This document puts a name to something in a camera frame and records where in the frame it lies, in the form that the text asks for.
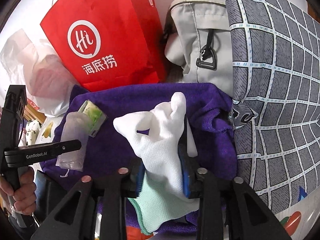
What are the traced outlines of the person's left hand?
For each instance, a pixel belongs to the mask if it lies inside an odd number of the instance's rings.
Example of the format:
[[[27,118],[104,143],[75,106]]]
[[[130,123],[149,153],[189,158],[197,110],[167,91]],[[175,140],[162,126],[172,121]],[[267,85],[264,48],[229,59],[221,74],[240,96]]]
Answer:
[[[30,216],[36,209],[36,184],[34,180],[34,170],[28,167],[28,170],[20,176],[21,187],[14,191],[10,184],[1,176],[1,200],[6,209],[11,212],[9,198],[14,199],[15,211],[26,216]]]

